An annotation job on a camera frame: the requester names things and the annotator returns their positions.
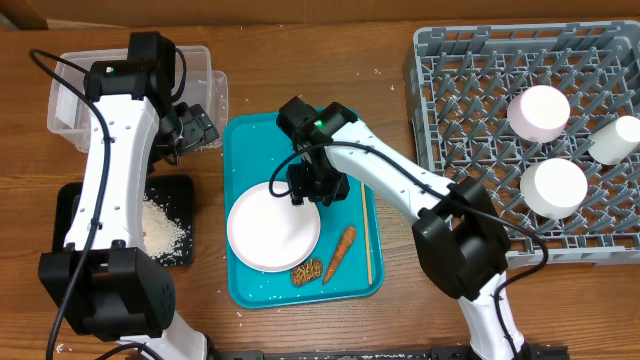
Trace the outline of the wooden chopstick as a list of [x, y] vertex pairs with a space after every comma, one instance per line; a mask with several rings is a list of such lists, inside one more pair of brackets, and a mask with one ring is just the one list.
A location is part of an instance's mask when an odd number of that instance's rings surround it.
[[369, 219], [368, 219], [368, 207], [366, 197], [366, 186], [361, 182], [361, 200], [363, 211], [363, 232], [365, 242], [365, 256], [366, 256], [366, 269], [367, 269], [367, 281], [368, 285], [373, 283], [372, 264], [371, 264], [371, 246], [370, 246], [370, 232], [369, 232]]

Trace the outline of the large white plate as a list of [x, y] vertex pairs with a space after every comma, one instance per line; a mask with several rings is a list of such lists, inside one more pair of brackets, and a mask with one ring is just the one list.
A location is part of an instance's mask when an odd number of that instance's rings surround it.
[[259, 183], [234, 202], [226, 224], [227, 240], [235, 256], [262, 272], [282, 272], [301, 264], [315, 249], [321, 232], [315, 203], [300, 205], [275, 197], [285, 191], [281, 181]]

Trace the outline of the carrot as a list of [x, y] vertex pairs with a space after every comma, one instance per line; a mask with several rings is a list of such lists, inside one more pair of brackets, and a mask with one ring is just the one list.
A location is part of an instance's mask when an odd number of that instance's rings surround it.
[[356, 235], [357, 235], [356, 228], [354, 226], [349, 226], [344, 230], [344, 232], [340, 236], [336, 249], [332, 255], [332, 258], [323, 276], [323, 279], [322, 279], [323, 285], [326, 285], [337, 272], [344, 257], [346, 256], [347, 252], [350, 250], [351, 246], [353, 245]]

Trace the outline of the pile of white rice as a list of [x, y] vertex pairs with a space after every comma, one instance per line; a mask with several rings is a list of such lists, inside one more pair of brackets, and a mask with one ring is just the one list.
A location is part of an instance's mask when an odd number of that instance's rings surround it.
[[168, 205], [158, 204], [145, 196], [142, 210], [142, 228], [145, 252], [163, 265], [181, 262], [190, 254], [191, 226], [168, 215]]

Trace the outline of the pink bowl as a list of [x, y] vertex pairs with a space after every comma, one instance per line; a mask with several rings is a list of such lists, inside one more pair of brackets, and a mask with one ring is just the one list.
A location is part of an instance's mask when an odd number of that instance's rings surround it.
[[568, 98], [548, 85], [528, 88], [507, 107], [511, 129], [529, 142], [547, 143], [557, 139], [564, 131], [569, 116]]

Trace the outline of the pale green saucer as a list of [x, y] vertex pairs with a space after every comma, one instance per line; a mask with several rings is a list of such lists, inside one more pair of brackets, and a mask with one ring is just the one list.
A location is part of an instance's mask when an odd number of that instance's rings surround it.
[[574, 214], [584, 201], [588, 181], [573, 162], [552, 158], [528, 167], [520, 179], [520, 193], [536, 214], [563, 219]]

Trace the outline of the white cup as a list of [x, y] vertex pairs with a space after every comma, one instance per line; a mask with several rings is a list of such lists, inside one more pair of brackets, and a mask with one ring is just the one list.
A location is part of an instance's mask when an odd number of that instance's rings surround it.
[[622, 116], [606, 125], [589, 139], [591, 157], [605, 165], [615, 165], [631, 154], [639, 145], [640, 120], [633, 116]]

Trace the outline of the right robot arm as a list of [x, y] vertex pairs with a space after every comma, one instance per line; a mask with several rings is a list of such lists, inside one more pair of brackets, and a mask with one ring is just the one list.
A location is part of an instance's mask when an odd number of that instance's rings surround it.
[[290, 139], [285, 192], [295, 205], [329, 206], [346, 198], [354, 178], [391, 204], [412, 226], [421, 269], [458, 301], [479, 359], [521, 359], [526, 342], [506, 297], [506, 253], [511, 247], [485, 187], [436, 175], [382, 142], [347, 107], [316, 110], [301, 98], [283, 105], [278, 128]]

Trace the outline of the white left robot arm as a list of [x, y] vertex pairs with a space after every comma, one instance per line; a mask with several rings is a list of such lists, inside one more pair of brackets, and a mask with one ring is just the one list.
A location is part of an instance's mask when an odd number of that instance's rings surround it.
[[213, 359], [212, 341], [179, 315], [173, 278], [143, 240], [154, 164], [176, 164], [219, 136], [201, 106], [182, 101], [185, 56], [156, 31], [134, 32], [126, 48], [98, 51], [89, 67], [65, 78], [71, 65], [58, 58], [48, 71], [48, 120], [87, 134], [89, 142], [71, 224], [59, 233], [60, 246], [39, 260], [39, 279], [58, 308], [55, 321], [111, 343], [115, 352]]

